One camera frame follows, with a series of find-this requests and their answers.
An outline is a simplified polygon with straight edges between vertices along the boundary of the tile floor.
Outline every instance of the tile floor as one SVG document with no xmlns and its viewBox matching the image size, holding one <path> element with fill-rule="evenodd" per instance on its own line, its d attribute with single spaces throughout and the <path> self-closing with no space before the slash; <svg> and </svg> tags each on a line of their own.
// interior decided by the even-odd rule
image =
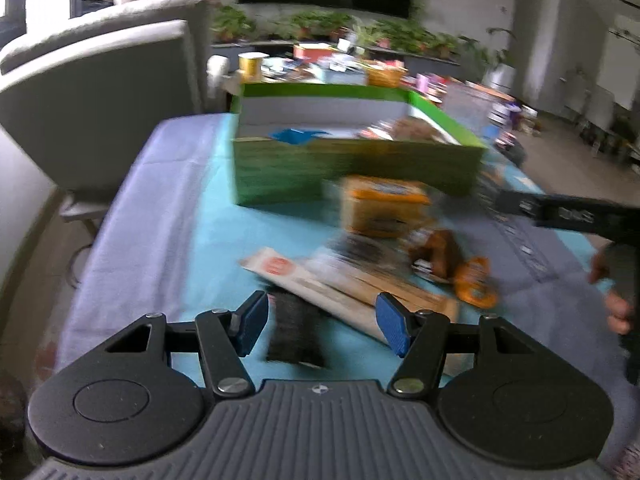
<svg viewBox="0 0 640 480">
<path fill-rule="evenodd" d="M 640 206 L 640 176 L 620 168 L 608 156 L 593 158 L 589 146 L 559 120 L 543 119 L 541 137 L 522 137 L 528 159 L 523 170 L 547 192 L 606 198 Z M 65 280 L 72 253 L 89 243 L 90 237 L 78 222 L 65 224 L 51 219 L 34 252 L 10 309 L 0 338 L 0 367 L 20 379 L 27 391 L 34 380 L 33 361 L 49 325 L 59 326 L 73 298 Z M 604 240 L 593 238 L 594 245 Z M 81 278 L 85 251 L 75 265 Z M 23 456 L 3 458 L 0 477 L 22 478 L 29 470 Z"/>
</svg>

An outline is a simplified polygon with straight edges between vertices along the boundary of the yellow can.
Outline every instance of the yellow can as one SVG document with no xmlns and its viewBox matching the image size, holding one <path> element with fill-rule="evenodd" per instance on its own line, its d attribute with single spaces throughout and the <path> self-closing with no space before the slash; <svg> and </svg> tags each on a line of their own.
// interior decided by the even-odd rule
<svg viewBox="0 0 640 480">
<path fill-rule="evenodd" d="M 262 81 L 262 60 L 269 57 L 261 52 L 245 52 L 238 54 L 240 75 L 243 83 L 259 83 Z"/>
<path fill-rule="evenodd" d="M 420 182 L 348 176 L 342 188 L 342 228 L 364 236 L 397 238 L 428 219 Z"/>
</svg>

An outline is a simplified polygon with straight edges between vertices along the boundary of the hand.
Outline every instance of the hand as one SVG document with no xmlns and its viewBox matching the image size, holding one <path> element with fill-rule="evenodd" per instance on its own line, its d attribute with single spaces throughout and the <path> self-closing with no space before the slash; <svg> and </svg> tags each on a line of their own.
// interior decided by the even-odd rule
<svg viewBox="0 0 640 480">
<path fill-rule="evenodd" d="M 589 283 L 593 284 L 609 275 L 609 269 L 605 262 L 604 250 L 600 250 L 591 261 Z M 604 298 L 604 304 L 609 311 L 607 324 L 616 334 L 627 334 L 631 330 L 629 317 L 633 314 L 633 308 L 625 300 L 620 298 L 613 290 Z"/>
</svg>

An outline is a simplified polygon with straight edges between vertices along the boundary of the blue tablecloth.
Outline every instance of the blue tablecloth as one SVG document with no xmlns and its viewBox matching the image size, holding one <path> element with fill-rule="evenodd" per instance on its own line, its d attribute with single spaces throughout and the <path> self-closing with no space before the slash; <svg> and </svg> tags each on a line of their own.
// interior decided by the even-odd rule
<svg viewBox="0 0 640 480">
<path fill-rule="evenodd" d="M 160 124 L 127 177 L 82 276 L 60 339 L 58 367 L 147 312 L 192 320 L 210 308 L 235 309 L 260 283 L 238 260 L 270 246 L 291 258 L 308 256 L 336 232 L 321 205 L 244 208 L 232 202 L 232 115 L 195 116 Z M 534 189 L 513 166 L 506 181 Z M 498 312 L 572 362 L 606 389 L 616 420 L 601 459 L 610 463 L 634 436 L 638 392 L 622 375 L 617 339 L 606 329 L 602 295 L 586 283 L 593 254 L 579 234 L 557 235 L 517 219 L 527 243 L 546 258 L 533 278 L 500 226 L 474 199 L 441 197 L 442 220 L 468 254 L 489 256 L 500 291 Z M 479 312 L 464 306 L 462 322 Z M 244 364 L 263 378 L 377 378 L 385 384 L 399 364 L 390 350 L 327 318 L 319 329 L 327 370 L 263 361 L 270 327 Z M 174 355 L 174 367 L 201 381 L 196 356 Z"/>
</svg>

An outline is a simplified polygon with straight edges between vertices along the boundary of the orange basket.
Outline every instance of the orange basket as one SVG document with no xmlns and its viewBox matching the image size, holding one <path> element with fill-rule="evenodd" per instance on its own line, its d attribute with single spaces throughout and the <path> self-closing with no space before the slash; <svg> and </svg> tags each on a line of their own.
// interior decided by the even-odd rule
<svg viewBox="0 0 640 480">
<path fill-rule="evenodd" d="M 398 88 L 401 79 L 406 75 L 407 69 L 397 66 L 370 66 L 366 65 L 367 84 L 369 86 L 385 86 Z"/>
</svg>

